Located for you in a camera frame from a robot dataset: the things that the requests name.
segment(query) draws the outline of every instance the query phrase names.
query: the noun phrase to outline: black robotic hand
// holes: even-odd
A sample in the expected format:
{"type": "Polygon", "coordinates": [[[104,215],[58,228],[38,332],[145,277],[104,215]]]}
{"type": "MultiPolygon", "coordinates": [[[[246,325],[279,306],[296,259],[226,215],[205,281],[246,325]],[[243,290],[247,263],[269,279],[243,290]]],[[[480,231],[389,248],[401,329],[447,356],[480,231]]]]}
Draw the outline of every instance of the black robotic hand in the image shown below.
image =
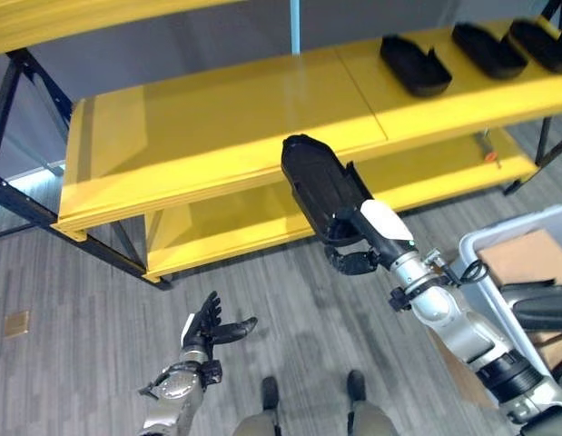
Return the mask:
{"type": "Polygon", "coordinates": [[[202,308],[194,314],[192,322],[182,337],[182,349],[186,351],[192,347],[201,347],[211,361],[214,345],[239,341],[254,329],[258,321],[253,316],[242,322],[221,325],[221,312],[220,298],[214,291],[208,296],[202,308]]]}
{"type": "Polygon", "coordinates": [[[141,395],[158,400],[154,390],[177,372],[197,373],[204,389],[210,384],[220,383],[222,366],[220,361],[213,359],[214,345],[239,341],[254,329],[258,321],[253,316],[242,322],[220,325],[220,302],[218,294],[212,292],[202,308],[190,314],[182,332],[182,360],[165,368],[154,381],[140,389],[141,395]]]}

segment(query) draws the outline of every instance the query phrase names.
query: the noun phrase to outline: cardboard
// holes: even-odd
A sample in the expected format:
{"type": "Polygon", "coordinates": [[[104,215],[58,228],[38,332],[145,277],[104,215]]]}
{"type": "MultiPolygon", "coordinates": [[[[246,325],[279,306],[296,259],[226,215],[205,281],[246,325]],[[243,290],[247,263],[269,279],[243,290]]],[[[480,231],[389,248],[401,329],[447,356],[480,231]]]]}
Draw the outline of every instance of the cardboard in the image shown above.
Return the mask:
{"type": "MultiPolygon", "coordinates": [[[[480,250],[478,256],[488,265],[497,286],[551,279],[562,284],[562,248],[545,230],[527,233],[480,250]]],[[[539,354],[550,369],[562,361],[562,336],[558,341],[555,338],[558,335],[559,332],[539,332],[531,336],[531,341],[537,344],[539,354]]],[[[432,332],[431,337],[462,398],[480,406],[496,408],[477,376],[446,348],[436,333],[432,332]]]]}
{"type": "Polygon", "coordinates": [[[546,230],[527,233],[478,252],[495,283],[540,282],[562,284],[562,248],[546,230]]]}

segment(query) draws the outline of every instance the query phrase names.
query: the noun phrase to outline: black metal frame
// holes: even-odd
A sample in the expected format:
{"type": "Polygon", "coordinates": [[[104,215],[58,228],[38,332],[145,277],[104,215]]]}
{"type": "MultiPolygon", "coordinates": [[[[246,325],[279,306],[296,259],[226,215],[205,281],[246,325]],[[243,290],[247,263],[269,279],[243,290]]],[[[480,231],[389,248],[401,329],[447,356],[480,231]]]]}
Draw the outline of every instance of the black metal frame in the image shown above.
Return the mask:
{"type": "MultiPolygon", "coordinates": [[[[38,64],[28,50],[14,50],[7,55],[10,58],[10,63],[8,64],[0,87],[0,146],[5,136],[8,115],[12,108],[16,87],[21,74],[26,76],[35,86],[38,85],[39,81],[37,79],[40,78],[40,83],[45,87],[48,97],[52,100],[52,102],[45,101],[45,103],[53,104],[57,116],[60,116],[58,121],[68,128],[68,124],[71,121],[72,103],[61,88],[56,85],[53,79],[44,68],[38,64]]],[[[131,258],[117,252],[109,245],[102,243],[91,235],[87,235],[87,239],[79,243],[56,231],[52,227],[52,224],[56,223],[58,220],[56,213],[30,198],[25,193],[17,190],[1,177],[0,205],[28,221],[27,224],[0,232],[0,237],[38,227],[151,286],[161,290],[170,289],[170,284],[164,280],[158,283],[151,283],[143,278],[143,275],[146,273],[145,265],[137,254],[137,251],[135,251],[127,232],[120,223],[112,223],[112,228],[123,248],[131,258]]]]}
{"type": "MultiPolygon", "coordinates": [[[[541,15],[543,15],[547,20],[553,18],[555,12],[559,10],[559,30],[562,34],[562,0],[549,0],[541,15]]],[[[547,138],[549,135],[549,130],[551,128],[552,117],[548,116],[543,119],[543,124],[541,125],[541,134],[539,136],[537,145],[537,155],[535,156],[535,165],[538,166],[538,170],[533,176],[527,179],[525,182],[516,180],[504,191],[504,195],[509,195],[515,193],[518,189],[537,175],[543,168],[553,162],[560,154],[562,154],[562,140],[559,141],[551,150],[545,154],[545,146],[547,145],[547,138]]]]}

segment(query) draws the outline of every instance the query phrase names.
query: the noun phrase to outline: white plastic bin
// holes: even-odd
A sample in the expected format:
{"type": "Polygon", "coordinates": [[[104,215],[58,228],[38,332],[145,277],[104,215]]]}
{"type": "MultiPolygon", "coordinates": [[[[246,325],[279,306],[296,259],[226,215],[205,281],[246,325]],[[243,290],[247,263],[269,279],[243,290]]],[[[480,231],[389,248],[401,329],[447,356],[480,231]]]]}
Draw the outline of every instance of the white plastic bin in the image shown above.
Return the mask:
{"type": "MultiPolygon", "coordinates": [[[[460,275],[468,265],[478,259],[478,250],[538,229],[547,230],[562,247],[562,205],[502,221],[465,235],[460,240],[460,257],[452,264],[452,269],[460,275]]],[[[545,375],[550,375],[547,366],[490,277],[477,283],[463,285],[460,290],[472,309],[497,325],[510,338],[515,347],[535,365],[535,368],[545,375]]]]}

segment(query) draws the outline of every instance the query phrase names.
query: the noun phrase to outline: black tray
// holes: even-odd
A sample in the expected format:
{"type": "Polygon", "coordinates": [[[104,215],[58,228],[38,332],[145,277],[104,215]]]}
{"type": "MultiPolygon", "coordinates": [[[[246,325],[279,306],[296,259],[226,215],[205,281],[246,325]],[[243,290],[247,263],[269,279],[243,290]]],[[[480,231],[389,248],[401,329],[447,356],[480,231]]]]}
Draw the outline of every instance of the black tray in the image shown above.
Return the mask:
{"type": "Polygon", "coordinates": [[[510,44],[507,37],[498,41],[482,27],[461,23],[454,26],[452,40],[487,76],[511,79],[527,66],[527,60],[510,44]]]}
{"type": "Polygon", "coordinates": [[[562,35],[555,39],[543,27],[527,20],[515,20],[508,29],[508,35],[547,70],[562,74],[562,35]]]}
{"type": "Polygon", "coordinates": [[[417,97],[440,94],[452,81],[452,76],[436,57],[433,48],[424,54],[407,39],[384,36],[380,55],[406,89],[417,97]]]}
{"type": "Polygon", "coordinates": [[[349,222],[334,217],[372,198],[353,164],[343,167],[328,145],[306,134],[289,136],[282,145],[282,171],[317,236],[334,246],[361,240],[349,222]]]}

